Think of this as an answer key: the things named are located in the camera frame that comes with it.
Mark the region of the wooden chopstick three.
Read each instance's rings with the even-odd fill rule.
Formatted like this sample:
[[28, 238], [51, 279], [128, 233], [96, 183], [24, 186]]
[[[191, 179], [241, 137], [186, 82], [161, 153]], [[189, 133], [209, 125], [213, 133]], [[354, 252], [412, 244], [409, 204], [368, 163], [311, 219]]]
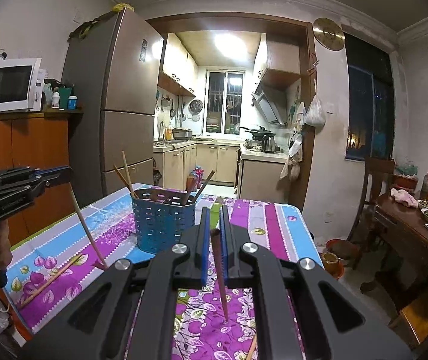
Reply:
[[97, 255], [97, 258], [98, 258], [98, 261], [99, 261], [98, 266], [99, 266], [100, 269], [102, 269], [102, 270], [105, 271], [105, 270], [108, 269], [108, 264], [106, 263], [103, 255], [101, 254], [99, 248], [97, 247], [97, 244], [94, 241], [93, 236], [91, 235], [91, 231], [89, 230], [89, 228], [88, 228], [88, 226], [86, 224], [86, 220], [83, 217], [81, 208], [78, 205], [77, 198], [75, 196], [75, 193], [74, 193], [73, 188], [72, 188], [71, 185], [69, 186], [69, 192], [70, 192], [71, 199], [73, 201], [73, 207], [74, 207], [75, 212], [77, 214], [77, 218], [79, 219], [79, 221], [80, 221], [80, 223], [82, 225], [82, 228], [84, 229], [84, 232], [86, 233], [86, 236], [87, 236], [87, 238], [88, 238], [88, 240], [89, 240], [89, 242], [90, 242], [90, 244], [91, 244], [94, 252]]

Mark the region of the wooden chopstick nine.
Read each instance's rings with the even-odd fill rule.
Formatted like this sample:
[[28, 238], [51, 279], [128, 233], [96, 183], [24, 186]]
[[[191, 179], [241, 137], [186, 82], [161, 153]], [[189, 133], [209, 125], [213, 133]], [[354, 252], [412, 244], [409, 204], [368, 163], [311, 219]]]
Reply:
[[213, 257], [215, 263], [215, 271], [217, 276], [218, 288], [221, 296], [221, 306], [224, 314], [224, 320], [229, 320], [229, 311], [227, 305], [227, 295], [224, 285], [224, 276], [223, 276], [223, 261], [222, 261], [222, 249], [221, 249], [221, 230], [214, 228], [210, 231], [211, 243], [213, 248]]

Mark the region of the wooden chopstick one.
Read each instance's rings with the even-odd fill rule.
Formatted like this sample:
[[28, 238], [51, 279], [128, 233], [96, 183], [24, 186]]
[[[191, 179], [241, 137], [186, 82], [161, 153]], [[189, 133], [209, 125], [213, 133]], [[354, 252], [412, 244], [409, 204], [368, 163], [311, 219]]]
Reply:
[[138, 195], [136, 192], [134, 192], [132, 185], [125, 179], [123, 174], [120, 172], [119, 168], [116, 165], [113, 165], [114, 171], [116, 172], [117, 176], [120, 178], [124, 186], [129, 190], [129, 193], [133, 199], [137, 199]]

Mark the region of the wooden chopstick eight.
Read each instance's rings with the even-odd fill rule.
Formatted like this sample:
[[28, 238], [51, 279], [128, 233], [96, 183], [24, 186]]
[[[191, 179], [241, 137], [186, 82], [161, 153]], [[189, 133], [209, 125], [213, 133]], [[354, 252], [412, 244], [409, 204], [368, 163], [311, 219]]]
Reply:
[[192, 199], [192, 203], [195, 204], [196, 201], [198, 200], [198, 198], [200, 197], [200, 195], [202, 194], [202, 192], [204, 191], [204, 189], [209, 185], [211, 179], [213, 178], [213, 176], [215, 175], [215, 171], [212, 170], [207, 179], [204, 181], [204, 183], [201, 185], [201, 187], [199, 188], [199, 190], [197, 191], [197, 193], [195, 194], [195, 196]]

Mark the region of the wooden chopstick four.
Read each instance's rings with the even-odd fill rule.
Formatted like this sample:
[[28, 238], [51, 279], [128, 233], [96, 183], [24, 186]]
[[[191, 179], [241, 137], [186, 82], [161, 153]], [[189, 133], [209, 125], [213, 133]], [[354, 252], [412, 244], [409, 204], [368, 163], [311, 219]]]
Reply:
[[56, 281], [66, 270], [69, 269], [72, 265], [77, 263], [82, 258], [82, 254], [75, 255], [71, 258], [71, 260], [62, 268], [58, 270], [46, 283], [37, 288], [29, 297], [27, 297], [23, 302], [19, 305], [19, 309], [26, 307], [32, 300], [35, 299], [44, 289], [46, 289], [51, 283]]

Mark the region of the wooden chopstick two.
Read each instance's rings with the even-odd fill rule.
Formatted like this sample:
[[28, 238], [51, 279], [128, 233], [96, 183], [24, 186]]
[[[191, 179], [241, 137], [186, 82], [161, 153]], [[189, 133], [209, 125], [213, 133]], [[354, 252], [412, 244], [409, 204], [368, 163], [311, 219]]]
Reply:
[[126, 180], [127, 180], [127, 183], [128, 183], [128, 187], [129, 187], [129, 191], [130, 191], [131, 197], [132, 198], [137, 198], [137, 195], [134, 192], [134, 189], [133, 189], [133, 186], [132, 186], [131, 177], [130, 177], [130, 174], [129, 174], [129, 167], [128, 167], [128, 163], [127, 163], [127, 160], [126, 160], [126, 156], [125, 156], [125, 151], [124, 150], [121, 151], [121, 156], [122, 156], [122, 160], [123, 160], [123, 164], [124, 164], [124, 169], [125, 169], [125, 177], [126, 177]]

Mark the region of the wooden chopstick ten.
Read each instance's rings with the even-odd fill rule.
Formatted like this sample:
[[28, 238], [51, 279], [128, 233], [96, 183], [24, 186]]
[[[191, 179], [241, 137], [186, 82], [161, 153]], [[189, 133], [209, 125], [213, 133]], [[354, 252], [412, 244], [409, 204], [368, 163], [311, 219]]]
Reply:
[[253, 359], [253, 355], [255, 353], [256, 345], [257, 345], [257, 334], [255, 334], [252, 338], [251, 345], [250, 345], [249, 350], [248, 350], [247, 355], [246, 355], [246, 360], [252, 360]]

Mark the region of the wooden chopstick seven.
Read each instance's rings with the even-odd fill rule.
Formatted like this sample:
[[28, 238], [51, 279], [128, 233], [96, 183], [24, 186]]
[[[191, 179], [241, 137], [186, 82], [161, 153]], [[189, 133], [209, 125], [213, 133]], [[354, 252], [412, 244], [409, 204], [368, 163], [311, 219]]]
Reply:
[[198, 177], [194, 173], [190, 173], [186, 180], [186, 193], [182, 198], [182, 205], [185, 206], [190, 198], [190, 194], [194, 189], [197, 189]]

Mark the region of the orange wooden cabinet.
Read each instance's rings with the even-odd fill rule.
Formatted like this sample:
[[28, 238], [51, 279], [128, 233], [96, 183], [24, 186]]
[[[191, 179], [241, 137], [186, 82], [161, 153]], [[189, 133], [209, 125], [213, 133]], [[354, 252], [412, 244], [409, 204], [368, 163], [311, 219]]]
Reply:
[[[47, 111], [0, 114], [0, 170], [69, 165], [69, 140], [82, 113]], [[34, 205], [8, 219], [12, 245], [74, 212], [67, 184], [46, 189]]]

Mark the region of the blue lidded jar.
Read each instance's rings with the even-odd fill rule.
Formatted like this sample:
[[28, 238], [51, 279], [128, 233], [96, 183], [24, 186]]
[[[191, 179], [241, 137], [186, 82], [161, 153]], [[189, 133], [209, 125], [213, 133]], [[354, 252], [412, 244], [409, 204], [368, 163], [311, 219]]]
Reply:
[[72, 95], [68, 98], [67, 109], [75, 110], [77, 108], [77, 96]]

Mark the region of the colourful floral tablecloth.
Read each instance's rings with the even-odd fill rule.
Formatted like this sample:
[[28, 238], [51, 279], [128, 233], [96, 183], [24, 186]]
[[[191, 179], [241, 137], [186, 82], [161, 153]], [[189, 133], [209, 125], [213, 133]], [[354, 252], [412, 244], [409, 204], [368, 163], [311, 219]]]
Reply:
[[116, 192], [13, 250], [7, 297], [22, 359], [301, 359], [296, 307], [320, 255], [298, 208]]

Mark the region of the white microwave oven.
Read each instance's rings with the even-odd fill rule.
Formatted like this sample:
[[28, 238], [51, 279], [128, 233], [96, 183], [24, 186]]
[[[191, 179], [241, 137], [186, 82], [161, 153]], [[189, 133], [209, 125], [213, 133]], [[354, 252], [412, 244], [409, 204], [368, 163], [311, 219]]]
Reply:
[[41, 58], [0, 60], [0, 113], [40, 112], [46, 70]]

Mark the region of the dark wooden chair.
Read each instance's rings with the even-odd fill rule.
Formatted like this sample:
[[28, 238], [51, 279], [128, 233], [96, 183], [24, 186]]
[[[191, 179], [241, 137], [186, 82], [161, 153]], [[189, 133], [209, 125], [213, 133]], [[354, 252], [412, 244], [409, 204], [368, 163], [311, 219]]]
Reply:
[[383, 184], [387, 187], [392, 185], [392, 177], [394, 175], [395, 161], [393, 159], [381, 159], [366, 157], [364, 159], [364, 178], [359, 200], [358, 209], [355, 214], [355, 220], [352, 225], [348, 241], [351, 242], [359, 223], [362, 219], [362, 214], [365, 207], [373, 211], [376, 201], [382, 194]]

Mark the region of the dark wooden side table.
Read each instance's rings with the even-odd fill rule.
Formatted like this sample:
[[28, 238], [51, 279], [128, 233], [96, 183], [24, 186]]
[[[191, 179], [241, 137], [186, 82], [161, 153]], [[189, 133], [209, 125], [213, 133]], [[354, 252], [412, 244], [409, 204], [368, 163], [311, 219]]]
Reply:
[[377, 199], [373, 221], [369, 236], [380, 238], [387, 250], [380, 270], [360, 291], [380, 287], [401, 310], [428, 292], [428, 229], [418, 209], [397, 203], [387, 193]]

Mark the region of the round gold wall clock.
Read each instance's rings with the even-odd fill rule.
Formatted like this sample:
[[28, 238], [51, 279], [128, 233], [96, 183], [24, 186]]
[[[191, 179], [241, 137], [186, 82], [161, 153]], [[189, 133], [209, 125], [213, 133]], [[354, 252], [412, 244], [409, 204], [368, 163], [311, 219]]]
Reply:
[[317, 41], [328, 50], [340, 51], [345, 46], [342, 28], [331, 19], [316, 19], [313, 23], [313, 33]]

